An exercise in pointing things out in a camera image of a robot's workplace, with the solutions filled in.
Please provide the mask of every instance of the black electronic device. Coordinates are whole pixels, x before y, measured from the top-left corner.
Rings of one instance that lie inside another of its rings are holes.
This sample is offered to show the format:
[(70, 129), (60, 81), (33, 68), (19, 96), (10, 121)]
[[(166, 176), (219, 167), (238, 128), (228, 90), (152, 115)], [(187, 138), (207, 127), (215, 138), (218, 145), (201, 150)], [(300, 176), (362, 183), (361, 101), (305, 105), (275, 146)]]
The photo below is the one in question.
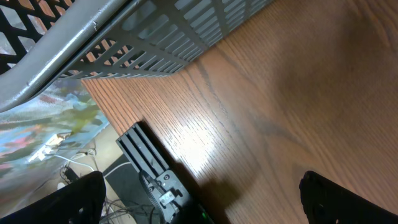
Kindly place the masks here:
[(214, 223), (170, 168), (154, 138), (144, 123), (136, 123), (116, 143), (138, 172), (161, 223)]
[(300, 182), (301, 203), (309, 224), (398, 223), (398, 216), (340, 187), (314, 171)]
[(79, 176), (73, 171), (72, 168), (66, 166), (65, 171), (64, 171), (65, 177), (72, 183), (74, 181), (77, 181), (79, 179)]

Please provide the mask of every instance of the floor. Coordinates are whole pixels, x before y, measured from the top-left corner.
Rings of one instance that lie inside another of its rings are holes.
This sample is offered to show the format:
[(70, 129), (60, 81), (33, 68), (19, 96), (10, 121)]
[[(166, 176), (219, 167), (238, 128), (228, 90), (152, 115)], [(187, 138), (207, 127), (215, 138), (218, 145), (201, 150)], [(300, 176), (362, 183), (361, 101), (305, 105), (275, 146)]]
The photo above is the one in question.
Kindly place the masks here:
[[(118, 138), (118, 134), (112, 128), (112, 126), (108, 126), (102, 130), (95, 138), (94, 141), (90, 142), (87, 145), (87, 148), (92, 148), (95, 146), (97, 155), (95, 156), (95, 162), (92, 157), (86, 156), (81, 159), (77, 159), (76, 161), (88, 164), (96, 169), (98, 166), (98, 170), (104, 171), (106, 170), (116, 159), (118, 159), (123, 153), (120, 150), (119, 146), (115, 143), (115, 140)], [(79, 176), (83, 176), (91, 172), (91, 170), (87, 167), (80, 166), (77, 164), (70, 164), (70, 167), (75, 171), (75, 173)], [(52, 192), (57, 190), (57, 185), (60, 182), (64, 182), (60, 176), (57, 174), (52, 179), (50, 179), (43, 187), (41, 187), (35, 194), (33, 194), (29, 202), (33, 203), (37, 200), (40, 200), (44, 196), (51, 194)], [(105, 181), (106, 184), (106, 196), (109, 201), (113, 201), (118, 199), (118, 196), (115, 194), (112, 187)], [(124, 215), (118, 218), (114, 223), (119, 224), (136, 224), (134, 219), (130, 215)]]

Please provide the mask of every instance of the black object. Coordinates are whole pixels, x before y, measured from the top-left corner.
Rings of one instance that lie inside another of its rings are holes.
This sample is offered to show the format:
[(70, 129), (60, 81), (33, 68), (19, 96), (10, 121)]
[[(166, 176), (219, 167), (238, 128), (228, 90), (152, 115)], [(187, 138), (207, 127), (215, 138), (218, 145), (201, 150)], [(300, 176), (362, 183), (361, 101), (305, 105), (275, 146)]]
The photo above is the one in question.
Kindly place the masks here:
[(131, 1), (57, 76), (127, 78), (171, 75), (271, 2)]
[(75, 171), (73, 171), (73, 169), (70, 168), (70, 167), (66, 167), (66, 168), (65, 168), (64, 174), (65, 174), (65, 176), (67, 177), (67, 179), (68, 179), (70, 182), (74, 182), (74, 181), (76, 181), (76, 180), (79, 179), (79, 176), (77, 176), (77, 174), (75, 173)]
[[(15, 52), (14, 55), (0, 54), (0, 75), (11, 69), (10, 65), (17, 64), (27, 53), (25, 47), (27, 43), (19, 37), (25, 37), (37, 43), (44, 33), (39, 33), (35, 26), (42, 25), (49, 30), (52, 27), (52, 23), (56, 22), (61, 17), (59, 9), (67, 10), (72, 2), (75, 2), (75, 0), (46, 0), (44, 3), (40, 3), (38, 0), (28, 0), (23, 1), (22, 3), (24, 4), (21, 4), (21, 1), (0, 1), (0, 6), (7, 7), (9, 11), (18, 13), (25, 27), (25, 29), (20, 29), (12, 26), (10, 22), (13, 21), (9, 21), (4, 11), (0, 9), (0, 32), (6, 36), (10, 43), (10, 47)], [(48, 12), (44, 12), (40, 4), (47, 4), (47, 8), (54, 17), (49, 16)]]
[(309, 224), (398, 223), (398, 216), (340, 187), (314, 171), (300, 182), (301, 203)]
[(102, 173), (94, 171), (0, 219), (0, 223), (98, 224), (105, 195)]
[(144, 123), (136, 123), (116, 140), (139, 174), (140, 182), (160, 217), (163, 217), (161, 223), (213, 223), (169, 168), (157, 142)]
[[(116, 166), (125, 162), (129, 161), (127, 157), (122, 154), (118, 159), (115, 160), (115, 162), (113, 162), (106, 170), (104, 170), (103, 175), (108, 174)], [(126, 208), (135, 207), (136, 205), (152, 205), (147, 194), (142, 188), (141, 183), (139, 182), (138, 173), (132, 165), (121, 166), (108, 175), (106, 180)], [(143, 206), (141, 208), (144, 211), (139, 209), (139, 213), (129, 213), (136, 220), (137, 224), (148, 224), (148, 217), (150, 217), (150, 212), (153, 209), (153, 206)], [(151, 221), (151, 224), (160, 224), (160, 218), (157, 211), (153, 212)]]

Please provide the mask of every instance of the wood grain surface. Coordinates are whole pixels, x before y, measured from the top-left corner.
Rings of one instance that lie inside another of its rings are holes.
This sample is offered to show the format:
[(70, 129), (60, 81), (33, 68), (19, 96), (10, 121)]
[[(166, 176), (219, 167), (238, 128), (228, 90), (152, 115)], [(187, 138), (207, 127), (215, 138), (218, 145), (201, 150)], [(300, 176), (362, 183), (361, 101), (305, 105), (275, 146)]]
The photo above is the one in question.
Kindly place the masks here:
[(397, 49), (396, 0), (276, 0), (179, 74), (83, 83), (212, 183), (223, 222), (308, 223), (306, 170), (398, 213)]

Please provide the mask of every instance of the black cable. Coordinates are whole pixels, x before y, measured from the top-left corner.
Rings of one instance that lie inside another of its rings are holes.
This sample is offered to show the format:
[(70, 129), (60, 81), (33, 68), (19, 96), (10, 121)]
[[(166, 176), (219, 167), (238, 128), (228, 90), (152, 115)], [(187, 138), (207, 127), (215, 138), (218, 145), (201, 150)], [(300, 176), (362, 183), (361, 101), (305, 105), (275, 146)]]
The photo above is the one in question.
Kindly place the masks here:
[[(151, 210), (151, 216), (153, 216), (153, 214), (154, 214), (153, 213), (154, 209), (155, 208), (152, 208), (152, 210)], [(122, 209), (118, 209), (118, 210), (110, 213), (109, 215), (106, 215), (105, 217), (103, 217), (99, 221), (99, 224), (102, 224), (102, 223), (105, 223), (105, 222), (108, 222), (108, 221), (112, 222), (113, 219), (115, 219), (117, 217), (120, 217), (121, 215), (126, 215), (126, 214), (130, 214), (132, 217), (134, 217), (135, 215), (140, 215), (140, 216), (149, 218), (147, 215), (143, 215), (142, 213), (137, 213), (134, 210), (128, 210), (128, 209), (126, 210), (126, 209), (122, 208)]]
[(62, 170), (65, 169), (65, 168), (66, 168), (65, 166), (61, 167), (61, 169), (60, 169), (60, 177), (62, 178), (63, 181), (65, 181), (65, 183), (70, 184), (70, 181), (62, 176)]
[(152, 216), (153, 216), (153, 214), (154, 214), (154, 210), (155, 210), (155, 208), (153, 208), (152, 211), (150, 211), (150, 214), (149, 214), (149, 224), (152, 224)]
[(150, 193), (148, 185), (146, 184), (146, 177), (145, 176), (149, 176), (149, 174), (147, 172), (145, 172), (144, 170), (140, 171), (138, 173), (138, 179), (139, 182), (142, 185), (142, 188), (144, 189), (145, 193), (148, 195), (150, 202), (154, 205), (154, 207), (159, 211), (159, 218), (160, 218), (160, 223), (163, 224), (164, 223), (164, 214), (163, 214), (163, 210), (161, 209), (160, 205), (157, 203), (156, 199), (154, 198), (154, 196)]
[(156, 180), (154, 180), (146, 171), (142, 170), (142, 175), (147, 179), (159, 192), (161, 195), (166, 194), (166, 191), (162, 186), (157, 184)]
[[(128, 206), (128, 207), (124, 207), (124, 206), (121, 206), (121, 205), (116, 204), (115, 202), (117, 202), (117, 201), (131, 202), (131, 203), (133, 203), (133, 204), (135, 204), (135, 205), (133, 205), (133, 206)], [(144, 216), (145, 216), (145, 217), (148, 217), (148, 213), (147, 213), (147, 210), (145, 210), (145, 207), (153, 208), (153, 205), (140, 205), (140, 204), (138, 204), (137, 202), (134, 202), (134, 201), (132, 201), (132, 200), (124, 200), (124, 199), (120, 199), (120, 198), (119, 198), (119, 199), (116, 199), (116, 200), (114, 200), (114, 201), (112, 201), (112, 202), (107, 202), (107, 203), (109, 204), (109, 206), (114, 205), (114, 206), (116, 206), (116, 207), (123, 208), (123, 209), (125, 209), (126, 211), (129, 211), (129, 212), (135, 212), (136, 209), (140, 208), (140, 209), (144, 212)]]

